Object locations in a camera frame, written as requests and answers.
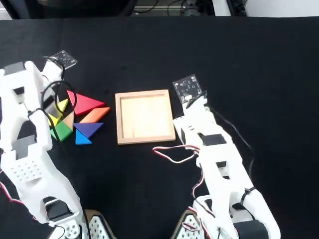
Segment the wire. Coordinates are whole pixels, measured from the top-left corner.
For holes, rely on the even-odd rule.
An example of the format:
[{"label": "wire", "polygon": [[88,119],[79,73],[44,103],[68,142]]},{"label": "wire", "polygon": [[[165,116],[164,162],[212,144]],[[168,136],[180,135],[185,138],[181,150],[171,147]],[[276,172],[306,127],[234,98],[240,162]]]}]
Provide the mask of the wire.
[{"label": "wire", "polygon": [[58,142],[61,142],[61,140],[60,140],[60,138],[59,138],[59,135],[58,135],[58,133],[57,133],[57,131],[56,131],[56,128],[55,128],[55,126],[54,126],[53,120],[51,119],[51,117],[49,116],[49,114],[48,114],[47,112],[45,112],[44,109],[42,109],[42,108],[37,108],[37,109],[35,109],[34,111],[28,111],[28,119],[30,120],[30,116],[33,115],[33,114],[34,114],[35,112],[37,112],[37,111],[42,111],[42,112],[44,113],[44,115],[48,118],[48,120],[50,121],[50,124],[51,124],[51,126],[52,126],[52,130],[53,130],[53,133],[54,133],[54,135],[55,135],[56,140],[57,140]]},{"label": "wire", "polygon": [[[76,107],[76,104],[77,104],[77,96],[76,96],[76,93],[75,93],[73,87],[71,86],[71,84],[68,83],[68,82],[66,82],[66,81],[63,81],[63,80],[62,80],[62,81],[53,81],[53,82],[51,82],[51,83],[42,91],[42,93],[41,93],[41,108],[43,108],[44,95],[45,95],[46,91],[47,91],[49,88],[51,88],[52,86],[57,85],[57,84],[59,84],[59,85],[65,84],[65,85],[67,85],[67,86],[70,88],[70,90],[73,92],[73,94],[74,94],[74,104],[72,105],[72,108],[74,109],[74,108]],[[57,93],[55,94],[54,101],[55,101],[55,106],[56,106],[57,110],[58,110],[60,113],[64,114],[64,112],[63,112],[63,111],[59,108],[59,106],[58,106],[58,103],[57,103]]]},{"label": "wire", "polygon": [[146,12],[149,12],[149,11],[153,10],[153,9],[158,5],[158,3],[159,3],[159,0],[155,0],[155,3],[154,3],[154,5],[153,5],[151,8],[149,8],[149,9],[147,9],[147,10],[144,10],[144,11],[136,11],[136,10],[134,10],[134,12],[136,12],[136,13],[146,13]]},{"label": "wire", "polygon": [[220,237],[220,228],[218,228],[218,237],[217,237],[217,239],[219,239],[219,237]]},{"label": "wire", "polygon": [[21,205],[24,205],[22,201],[20,201],[18,199],[14,199],[14,198],[11,197],[9,191],[7,190],[7,188],[5,187],[5,185],[2,182],[0,182],[0,187],[3,189],[4,194],[5,194],[6,198],[9,200],[9,202],[11,202],[11,203],[19,203]]},{"label": "wire", "polygon": [[65,66],[63,65],[63,63],[61,61],[59,61],[58,59],[52,57],[52,56],[44,56],[44,59],[47,59],[49,61],[52,61],[53,63],[55,63],[56,65],[60,66],[62,73],[61,73],[61,79],[64,79],[64,74],[65,74]]},{"label": "wire", "polygon": [[179,9],[179,15],[181,15],[182,14],[182,9],[183,9],[183,5],[184,5],[184,3],[187,3],[187,0],[183,0],[182,2],[181,2],[181,4],[180,4],[180,9]]},{"label": "wire", "polygon": [[[181,161],[174,161],[171,157],[169,157],[169,156],[167,156],[166,154],[163,154],[163,153],[161,153],[161,152],[158,151],[158,150],[167,150],[167,149],[180,148],[180,147],[183,147],[183,148],[186,148],[186,147],[187,147],[187,148],[193,150],[193,155],[191,155],[190,157],[185,158],[185,159],[183,159],[183,160],[181,160]],[[195,156],[197,156],[198,153],[199,153],[199,148],[196,147],[196,146],[193,146],[193,145],[178,145],[178,146],[173,146],[173,147],[161,147],[161,146],[158,146],[158,147],[154,147],[154,148],[153,148],[153,152],[154,152],[155,154],[157,154],[157,155],[163,157],[163,158],[168,159],[168,160],[169,160],[170,162],[172,162],[172,163],[180,164],[180,163],[184,163],[184,162],[186,162],[186,161],[188,161],[188,160],[194,158]]]},{"label": "wire", "polygon": [[182,227],[185,228],[186,230],[190,231],[190,232],[198,232],[200,231],[200,229],[198,229],[197,227],[194,227],[188,223],[182,222]]},{"label": "wire", "polygon": [[253,164],[255,161],[255,151],[253,149],[253,147],[244,139],[244,137],[241,135],[241,133],[239,132],[239,130],[235,127],[235,125],[232,124],[232,122],[230,122],[229,120],[227,120],[223,115],[221,115],[218,111],[216,111],[214,108],[212,108],[211,106],[208,106],[209,109],[211,111],[213,111],[216,115],[218,115],[218,117],[220,117],[223,121],[225,121],[227,124],[229,124],[238,134],[238,136],[240,137],[240,139],[244,142],[244,144],[249,148],[249,150],[252,153],[252,159],[249,163],[249,167],[248,167],[248,176],[250,178],[251,181],[253,181],[253,177],[252,177],[252,170],[253,170]]},{"label": "wire", "polygon": [[83,211],[83,214],[84,214],[84,219],[85,219],[86,227],[87,227],[87,229],[88,229],[89,239],[91,239],[91,233],[90,233],[90,226],[89,226],[88,217],[86,216],[86,213],[85,213],[85,210],[84,210],[82,204],[81,204],[81,208],[82,208],[82,211]]},{"label": "wire", "polygon": [[196,198],[196,196],[195,196],[195,190],[196,190],[196,188],[198,188],[198,187],[204,182],[203,170],[202,170],[202,168],[201,168],[201,165],[199,165],[199,166],[200,166],[200,169],[201,169],[201,176],[200,176],[200,179],[199,179],[198,183],[196,183],[196,184],[193,186],[193,188],[192,188],[192,190],[191,190],[191,195],[193,196],[193,199],[194,199],[207,213],[209,213],[210,215],[212,215],[212,216],[215,218],[215,215],[213,214],[213,212],[212,212],[211,210],[205,208],[204,205],[202,205],[202,204],[197,200],[197,198]]},{"label": "wire", "polygon": [[[194,208],[188,207],[188,209],[189,209],[190,211],[196,213],[196,216],[198,215],[197,210],[195,210]],[[205,234],[207,235],[208,239],[212,239],[211,236],[209,235],[208,230],[207,230],[205,224],[203,223],[202,219],[200,219],[200,224],[201,224],[202,228],[204,229],[204,232],[205,232]]]},{"label": "wire", "polygon": [[168,16],[170,16],[170,14],[169,14],[169,7],[170,7],[171,5],[173,5],[174,3],[178,2],[178,1],[182,1],[182,0],[172,1],[172,2],[167,6],[167,15],[168,15]]},{"label": "wire", "polygon": [[65,234],[65,228],[64,228],[64,227],[61,227],[61,226],[58,226],[58,225],[56,225],[56,227],[63,229],[63,234],[62,234],[62,236],[60,236],[60,237],[58,238],[58,239],[61,239],[61,238],[64,236],[64,234]]}]

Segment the white wall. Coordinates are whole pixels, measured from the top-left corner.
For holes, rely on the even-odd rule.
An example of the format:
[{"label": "white wall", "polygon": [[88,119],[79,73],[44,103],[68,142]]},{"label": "white wall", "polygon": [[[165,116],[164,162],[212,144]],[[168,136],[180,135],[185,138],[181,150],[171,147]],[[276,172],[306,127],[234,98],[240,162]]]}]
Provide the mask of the white wall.
[{"label": "white wall", "polygon": [[319,16],[319,0],[247,0],[248,16]]}]

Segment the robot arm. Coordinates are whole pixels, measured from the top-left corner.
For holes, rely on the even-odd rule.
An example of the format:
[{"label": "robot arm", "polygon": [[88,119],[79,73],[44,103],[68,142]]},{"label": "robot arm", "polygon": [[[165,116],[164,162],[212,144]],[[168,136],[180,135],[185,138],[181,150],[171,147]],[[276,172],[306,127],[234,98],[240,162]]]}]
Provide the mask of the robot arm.
[{"label": "robot arm", "polygon": [[[0,70],[0,147],[4,150],[0,167],[16,186],[22,203],[40,223],[64,227],[69,239],[79,235],[84,239],[88,229],[80,199],[49,157],[52,139],[48,120],[42,111],[35,111],[40,108],[41,92],[57,79],[61,79],[61,69],[50,61],[42,73],[33,62],[16,63]],[[53,93],[48,91],[45,99]],[[36,138],[32,135],[17,139],[27,120],[35,125]]]},{"label": "robot arm", "polygon": [[198,197],[193,207],[209,236],[279,239],[280,230],[267,203],[247,175],[231,136],[206,107],[206,96],[195,76],[177,81],[174,86],[184,111],[184,116],[173,121],[177,134],[184,145],[200,149],[196,165],[202,170],[209,195]]}]

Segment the black table surface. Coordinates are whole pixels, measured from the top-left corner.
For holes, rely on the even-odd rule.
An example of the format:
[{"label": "black table surface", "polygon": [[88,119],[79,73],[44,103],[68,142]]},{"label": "black table surface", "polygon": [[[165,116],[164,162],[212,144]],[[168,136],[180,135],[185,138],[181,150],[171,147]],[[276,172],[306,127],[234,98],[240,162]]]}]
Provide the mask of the black table surface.
[{"label": "black table surface", "polygon": [[[318,224],[318,28],[319,18],[0,21],[0,67],[32,60],[41,69],[42,56],[64,49],[79,61],[65,80],[112,108],[92,145],[76,146],[73,134],[63,143],[67,155],[56,143],[49,154],[83,206],[101,211],[118,239],[169,238],[192,204],[200,170],[195,161],[175,165],[152,154],[152,147],[179,140],[118,146],[114,93],[169,89],[173,115],[179,116],[171,83],[190,74],[255,149],[253,180],[282,238],[309,239],[316,238]],[[247,166],[245,145],[219,123]],[[1,180],[16,195],[5,175]],[[1,238],[46,238],[50,231],[0,193]]]}]

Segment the wooden square frame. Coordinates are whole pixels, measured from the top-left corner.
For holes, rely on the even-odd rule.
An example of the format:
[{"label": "wooden square frame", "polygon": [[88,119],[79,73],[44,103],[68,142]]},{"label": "wooden square frame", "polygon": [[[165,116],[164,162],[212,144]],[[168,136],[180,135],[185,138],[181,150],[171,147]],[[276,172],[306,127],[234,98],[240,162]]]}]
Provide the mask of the wooden square frame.
[{"label": "wooden square frame", "polygon": [[168,90],[117,93],[115,103],[118,144],[176,139]]}]

